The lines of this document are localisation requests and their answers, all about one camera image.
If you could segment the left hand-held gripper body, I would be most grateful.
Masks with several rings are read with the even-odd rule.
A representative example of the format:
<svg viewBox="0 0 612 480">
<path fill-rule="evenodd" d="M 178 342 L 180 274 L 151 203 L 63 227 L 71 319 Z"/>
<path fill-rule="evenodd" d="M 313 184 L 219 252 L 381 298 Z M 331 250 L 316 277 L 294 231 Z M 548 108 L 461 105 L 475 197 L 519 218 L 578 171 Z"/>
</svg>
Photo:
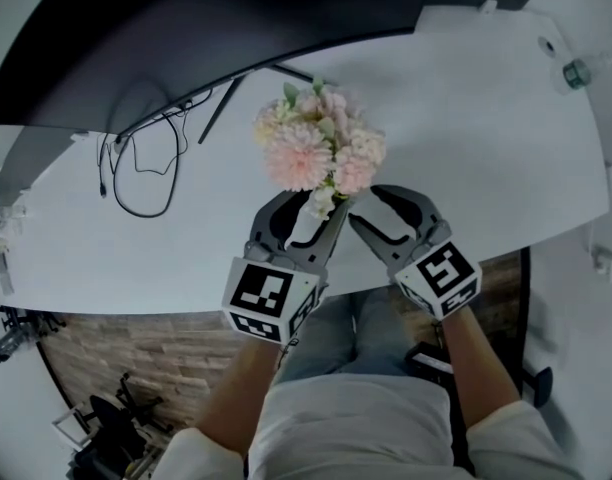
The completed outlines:
<svg viewBox="0 0 612 480">
<path fill-rule="evenodd" d="M 325 271 L 304 271 L 284 252 L 249 241 L 234 258 L 222 299 L 231 327 L 251 337 L 286 345 L 319 306 Z"/>
</svg>

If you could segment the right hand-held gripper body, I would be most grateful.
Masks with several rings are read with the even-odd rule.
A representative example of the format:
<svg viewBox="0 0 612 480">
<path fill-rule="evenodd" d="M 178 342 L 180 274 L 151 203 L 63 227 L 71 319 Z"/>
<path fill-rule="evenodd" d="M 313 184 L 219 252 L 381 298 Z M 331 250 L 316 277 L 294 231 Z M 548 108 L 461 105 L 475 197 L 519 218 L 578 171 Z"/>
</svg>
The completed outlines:
<svg viewBox="0 0 612 480">
<path fill-rule="evenodd" d="M 442 220 L 413 250 L 410 262 L 394 280 L 406 298 L 442 321 L 480 294 L 482 271 L 462 254 L 449 224 Z"/>
</svg>

